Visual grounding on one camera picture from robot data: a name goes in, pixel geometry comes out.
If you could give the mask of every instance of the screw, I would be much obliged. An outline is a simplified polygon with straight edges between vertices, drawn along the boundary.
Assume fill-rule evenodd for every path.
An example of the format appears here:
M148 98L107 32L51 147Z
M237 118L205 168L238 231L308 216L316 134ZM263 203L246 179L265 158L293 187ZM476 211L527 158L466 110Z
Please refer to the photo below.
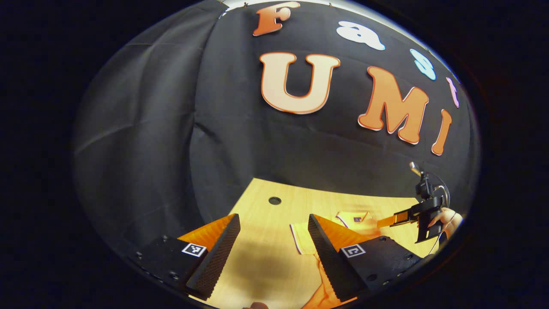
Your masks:
M172 277L173 280L179 280L179 275L175 272L169 272L170 277Z

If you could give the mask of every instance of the black fabric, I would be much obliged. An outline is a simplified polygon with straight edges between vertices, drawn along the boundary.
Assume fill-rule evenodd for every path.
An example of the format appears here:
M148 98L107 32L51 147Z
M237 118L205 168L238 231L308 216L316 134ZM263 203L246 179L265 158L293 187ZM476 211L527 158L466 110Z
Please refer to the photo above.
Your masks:
M207 0L154 25L112 57L83 99L75 183L95 228L119 254L205 224L188 144L203 48L226 8Z
M412 160L444 179L451 207L465 212L478 176L479 136L464 89L451 72L391 28L321 4L301 3L281 30L254 37L255 12L269 4L274 2L227 12L204 51L191 139L192 179L204 219L225 216L253 177L349 194L414 197L419 178L408 167ZM386 50L340 37L339 21L369 27ZM435 81L417 69L411 48L429 58ZM339 58L341 66L333 71L326 105L308 115L269 106L261 95L259 61L266 52L297 56L287 79L288 92L296 96L305 95L310 87L308 54ZM358 125L372 93L373 80L366 71L370 65L393 73L403 96L413 86L429 96L419 144L403 142L386 128L376 132ZM459 108L446 77L457 89ZM442 109L450 112L452 124L439 157L431 153L431 146L440 131Z
M467 210L480 143L467 96L451 72L391 28L322 4L302 2L280 31L254 37L255 12L275 3L236 8L221 18L226 5L198 3L125 45L90 85L77 120L75 181L95 228L117 253L226 216L254 177L414 197L419 178L408 164L415 161L444 179L453 209ZM374 30L386 50L340 37L339 21ZM435 81L417 69L410 48L431 61ZM341 60L320 111L283 113L262 98L259 56L277 51L297 56L287 80L296 96L310 87L308 54ZM403 142L386 128L358 125L372 93L366 72L371 65L393 73L403 96L413 86L429 96L419 144ZM446 77L457 89L459 109ZM439 157L431 146L441 109L450 112L452 125Z
M415 279L425 280L415 284L411 278L389 295L357 307L548 308L543 272L547 245L538 240L546 234L547 223L517 218L545 209L539 203L547 191L544 153L531 150L546 139L543 130L536 130L546 117L533 111L545 106L546 72L540 68L546 49L538 29L547 28L540 12L547 12L549 3L368 0L367 5L374 3L454 69L470 72L458 77L486 94L484 104L473 104L488 152L474 207L448 250L437 252L418 272ZM2 226L2 278L9 283L4 303L12 304L10 308L191 307L128 267L98 237L73 192L67 145L83 91L108 57L185 4L4 4L0 20L5 24L7 65L0 83L5 90L0 115L3 218L8 222ZM390 9L402 16L391 15ZM456 64L460 60L462 67ZM528 185L517 191L516 180ZM517 211L523 208L528 212Z

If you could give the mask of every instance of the letter m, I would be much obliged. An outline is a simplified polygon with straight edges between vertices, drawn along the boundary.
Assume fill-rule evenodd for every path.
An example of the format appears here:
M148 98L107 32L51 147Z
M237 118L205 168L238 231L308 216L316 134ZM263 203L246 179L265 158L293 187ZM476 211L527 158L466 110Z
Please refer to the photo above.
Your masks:
M368 67L368 73L374 79L372 97L366 113L358 117L358 124L374 131L381 130L381 117L385 109L387 132L392 134L406 120L398 136L403 141L418 144L423 113L429 103L427 94L417 87L412 87L408 95L402 99L393 74L378 67Z

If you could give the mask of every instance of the human hand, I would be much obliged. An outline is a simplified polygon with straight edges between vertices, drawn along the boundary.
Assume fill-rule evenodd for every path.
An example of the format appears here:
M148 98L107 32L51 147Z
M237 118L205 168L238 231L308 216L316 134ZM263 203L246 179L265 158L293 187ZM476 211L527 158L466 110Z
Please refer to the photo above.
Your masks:
M442 222L442 231L446 233L446 238L450 238L453 232L456 231L457 227L460 226L463 217L461 217L459 213L446 207L442 207L440 210L442 210L442 212L437 214L436 217L431 220L429 225L427 225L427 227L430 228L433 224L440 220Z
M250 307L246 307L242 309L269 309L269 307L267 307L267 305L263 304L262 302L255 301L253 304L251 304Z

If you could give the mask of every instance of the cable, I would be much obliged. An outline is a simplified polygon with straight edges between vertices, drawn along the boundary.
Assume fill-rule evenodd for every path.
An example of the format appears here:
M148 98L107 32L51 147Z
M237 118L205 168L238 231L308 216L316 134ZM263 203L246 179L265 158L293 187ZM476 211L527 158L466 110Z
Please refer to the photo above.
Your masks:
M435 177L437 177L440 182L442 183L442 185L444 186L444 188L446 188L446 192L448 192L448 201L446 203L446 208L450 208L450 188L448 188L448 186L446 185L446 183L444 183L444 180L442 180L442 178L438 177L437 175L429 172L429 173L426 173L427 175L433 175Z
M444 196L446 197L446 202L448 201L448 190L443 185L438 185L434 188L434 191L442 188L444 190Z
M428 253L427 255L431 254L431 252L433 251L433 249L435 249L436 243L439 242L440 237L442 236L444 230L447 229L447 228L450 226L450 224L451 224L452 221L453 221L453 218L456 216L456 213L457 213L456 211L453 212L452 219L450 219L450 222L448 222L448 224L446 225L446 227L443 228L442 231L440 231L439 237L436 239L435 243L433 244L433 247L431 248L431 250L429 251L429 253Z

